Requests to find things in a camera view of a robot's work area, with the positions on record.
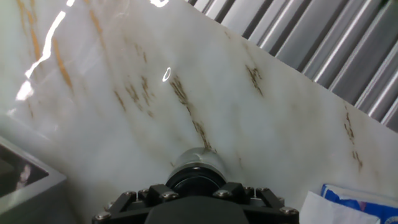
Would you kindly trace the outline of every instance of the screw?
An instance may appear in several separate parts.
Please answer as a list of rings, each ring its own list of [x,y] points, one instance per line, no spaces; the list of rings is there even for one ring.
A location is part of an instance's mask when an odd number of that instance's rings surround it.
[[[290,207],[282,207],[279,210],[285,215],[295,215],[299,213],[299,211]]]
[[[124,194],[125,194],[125,195],[134,195],[134,194],[136,194],[136,193],[129,190],[129,191],[126,191]]]
[[[105,220],[107,218],[110,218],[111,214],[109,212],[100,212],[95,216],[95,219],[97,220]]]
[[[175,199],[175,198],[177,198],[178,197],[178,194],[177,193],[175,193],[175,192],[164,192],[162,195],[161,195],[161,197],[162,198],[164,198],[164,199],[166,199],[166,200],[170,200],[170,199]]]
[[[263,191],[266,191],[266,190],[269,190],[269,189],[267,187],[259,187],[256,190],[263,192]]]
[[[227,191],[227,190],[217,190],[214,193],[214,196],[219,197],[219,198],[226,198],[229,197],[231,195],[231,192]]]

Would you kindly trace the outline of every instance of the brown vein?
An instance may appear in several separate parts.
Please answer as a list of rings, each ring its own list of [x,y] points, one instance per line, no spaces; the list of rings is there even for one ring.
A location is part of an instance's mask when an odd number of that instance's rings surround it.
[[[260,76],[260,74],[259,74],[258,69],[257,69],[257,68],[251,69],[251,68],[249,68],[249,66],[246,65],[246,70],[247,70],[248,73],[249,73],[249,76],[250,76],[250,78],[251,78],[251,82],[253,83],[255,89],[260,93],[261,96],[264,97],[264,95],[262,94],[262,91],[261,91],[261,89],[260,89],[260,86],[259,86],[259,84],[258,84],[258,82],[257,82],[257,79],[262,80],[262,78],[261,78],[261,76]]]
[[[151,111],[148,111],[147,114],[151,117],[154,118],[154,114]]]
[[[33,47],[35,49],[36,60],[39,60],[40,59],[40,47],[39,47],[39,42],[37,41],[36,34],[33,31],[33,28],[30,28],[30,34],[32,35],[32,41],[33,41]]]
[[[32,14],[27,9],[26,9],[26,14],[27,14],[27,18],[29,20],[29,24],[33,25],[34,20],[33,20]]]
[[[145,95],[149,98],[148,94],[148,79],[145,77],[141,77],[142,79],[142,88],[144,89]]]
[[[70,76],[69,76],[67,69],[65,68],[65,66],[62,62],[61,56],[60,56],[60,50],[58,48],[58,41],[54,39],[53,44],[54,44],[55,55],[57,58],[58,66],[59,66],[61,74],[62,74],[62,78],[65,81],[65,83],[67,83],[69,88],[73,91],[72,81],[70,80]]]
[[[193,126],[195,127],[195,131],[200,135],[201,140],[203,141],[204,147],[207,149],[212,149],[210,142],[207,140],[206,132],[205,132],[203,125],[201,123],[199,123],[198,121],[195,121],[195,119],[192,115],[192,109],[191,109],[192,106],[188,102],[188,96],[183,89],[183,86],[180,82],[180,78],[178,76],[174,76],[173,80],[170,82],[170,85],[174,89],[174,93],[178,96],[180,103],[187,108],[189,115],[191,117]]]
[[[35,0],[30,0],[30,7],[32,8],[33,18],[37,22],[37,16],[36,16],[36,11],[35,11]]]
[[[124,106],[124,103],[123,103],[122,99],[120,98],[119,93],[117,93],[116,91],[113,91],[113,92],[116,95],[116,97],[118,98],[120,105],[122,105],[123,110],[126,111],[126,107]]]
[[[29,101],[27,101],[27,107],[29,108],[30,116],[33,118],[33,111],[32,111],[32,107],[30,106]]]
[[[145,54],[145,52],[144,52],[144,61],[145,63],[147,63],[147,54]]]
[[[99,34],[102,34],[102,28],[100,27],[100,22],[98,18],[95,16],[93,10],[90,10],[91,20],[94,22],[95,28],[97,29]]]

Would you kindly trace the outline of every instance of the round metal fitting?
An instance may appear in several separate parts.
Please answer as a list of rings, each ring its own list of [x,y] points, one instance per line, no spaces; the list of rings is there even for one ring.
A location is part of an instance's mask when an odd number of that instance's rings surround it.
[[[162,196],[162,198],[164,198],[166,200],[170,200],[170,199],[177,198],[178,194],[175,192],[164,192],[161,196]]]
[[[95,219],[97,220],[105,220],[107,218],[110,218],[111,214],[109,212],[100,212],[95,216]]]
[[[226,198],[229,197],[231,195],[231,192],[227,191],[227,190],[217,190],[215,192],[215,196],[219,197],[219,198]]]
[[[279,210],[285,215],[295,215],[299,213],[299,211],[290,207],[282,207]]]
[[[266,190],[269,190],[269,189],[267,187],[259,187],[256,190],[263,192],[263,191],[266,191]]]
[[[140,190],[140,192],[141,192],[141,193],[148,193],[148,192],[149,192],[149,189],[142,189],[142,190]]]
[[[136,193],[129,190],[129,191],[126,191],[124,194],[125,194],[125,195],[134,195],[134,194],[136,194]]]

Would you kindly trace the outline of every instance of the marble veining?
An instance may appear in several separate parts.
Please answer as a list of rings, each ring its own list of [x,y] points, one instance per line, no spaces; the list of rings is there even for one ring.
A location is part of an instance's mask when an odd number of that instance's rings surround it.
[[[81,222],[207,147],[300,208],[398,198],[398,135],[185,1],[0,2],[0,134],[68,177]]]

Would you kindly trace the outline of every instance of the paper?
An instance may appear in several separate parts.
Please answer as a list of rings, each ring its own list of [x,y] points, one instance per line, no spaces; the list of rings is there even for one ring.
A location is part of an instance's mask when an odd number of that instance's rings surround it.
[[[300,212],[300,224],[380,224],[373,215],[331,202],[308,192]]]

